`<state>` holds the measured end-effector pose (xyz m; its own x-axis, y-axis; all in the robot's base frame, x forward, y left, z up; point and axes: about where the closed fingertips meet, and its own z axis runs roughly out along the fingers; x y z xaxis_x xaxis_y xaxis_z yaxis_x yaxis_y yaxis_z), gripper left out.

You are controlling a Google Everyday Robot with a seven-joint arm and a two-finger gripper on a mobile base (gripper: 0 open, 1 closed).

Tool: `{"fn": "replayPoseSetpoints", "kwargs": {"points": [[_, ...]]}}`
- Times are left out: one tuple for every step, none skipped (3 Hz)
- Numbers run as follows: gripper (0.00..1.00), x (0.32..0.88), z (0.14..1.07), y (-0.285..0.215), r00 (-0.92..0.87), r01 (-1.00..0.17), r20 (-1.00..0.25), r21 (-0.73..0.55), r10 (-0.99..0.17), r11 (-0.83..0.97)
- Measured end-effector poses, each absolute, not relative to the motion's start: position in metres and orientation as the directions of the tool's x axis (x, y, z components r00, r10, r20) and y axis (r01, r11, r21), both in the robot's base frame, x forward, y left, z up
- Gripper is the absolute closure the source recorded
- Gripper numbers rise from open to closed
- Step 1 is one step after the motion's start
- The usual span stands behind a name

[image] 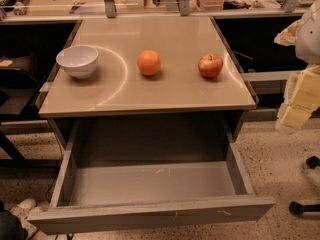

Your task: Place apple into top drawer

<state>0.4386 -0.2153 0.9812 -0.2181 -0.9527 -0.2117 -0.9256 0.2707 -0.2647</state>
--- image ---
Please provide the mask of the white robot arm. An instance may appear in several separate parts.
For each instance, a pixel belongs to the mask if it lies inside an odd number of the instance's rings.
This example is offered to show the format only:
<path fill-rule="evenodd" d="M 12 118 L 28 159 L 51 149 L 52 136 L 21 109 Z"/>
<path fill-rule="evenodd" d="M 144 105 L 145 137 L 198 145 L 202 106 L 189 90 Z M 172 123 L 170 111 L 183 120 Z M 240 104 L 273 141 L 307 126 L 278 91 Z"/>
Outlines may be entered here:
<path fill-rule="evenodd" d="M 275 128 L 291 134 L 301 129 L 320 108 L 320 0 L 316 0 L 300 20 L 278 33 L 274 42 L 294 45 L 296 57 L 307 63 L 300 73 L 289 75 L 284 101 L 277 114 Z"/>

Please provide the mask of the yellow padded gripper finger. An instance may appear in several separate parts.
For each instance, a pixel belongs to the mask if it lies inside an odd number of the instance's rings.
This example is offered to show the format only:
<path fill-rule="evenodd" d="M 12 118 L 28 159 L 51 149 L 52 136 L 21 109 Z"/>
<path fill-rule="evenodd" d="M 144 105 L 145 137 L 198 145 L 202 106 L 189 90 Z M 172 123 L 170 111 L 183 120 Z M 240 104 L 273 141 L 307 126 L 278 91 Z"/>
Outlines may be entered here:
<path fill-rule="evenodd" d="M 282 133 L 294 133 L 301 129 L 319 108 L 320 66 L 308 65 L 301 72 L 289 75 L 275 128 Z"/>

